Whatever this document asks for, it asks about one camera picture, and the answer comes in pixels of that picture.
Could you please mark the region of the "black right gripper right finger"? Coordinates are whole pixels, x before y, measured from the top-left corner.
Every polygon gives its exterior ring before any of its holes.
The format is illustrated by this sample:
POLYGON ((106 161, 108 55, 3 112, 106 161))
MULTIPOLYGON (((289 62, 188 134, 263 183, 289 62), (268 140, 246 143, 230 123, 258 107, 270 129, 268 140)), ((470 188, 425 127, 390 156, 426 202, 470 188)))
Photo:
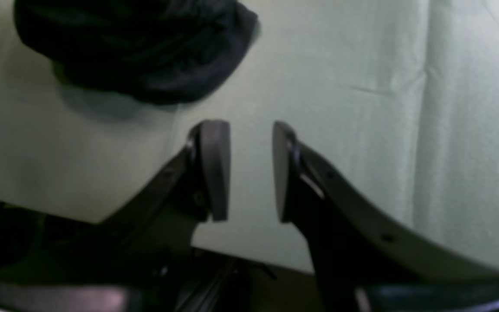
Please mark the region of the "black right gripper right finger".
POLYGON ((285 122, 272 131, 279 219, 305 237, 327 312, 499 312, 499 270, 380 211, 285 122))

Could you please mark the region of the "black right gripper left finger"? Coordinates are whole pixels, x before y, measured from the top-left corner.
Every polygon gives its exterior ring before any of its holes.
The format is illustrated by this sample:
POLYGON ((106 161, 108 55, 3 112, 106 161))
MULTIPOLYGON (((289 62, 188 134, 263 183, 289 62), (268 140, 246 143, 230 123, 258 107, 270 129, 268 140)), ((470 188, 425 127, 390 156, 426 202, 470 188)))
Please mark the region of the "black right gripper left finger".
POLYGON ((122 208, 0 269, 0 312, 172 312, 196 227, 225 221, 230 125, 203 120, 122 208))

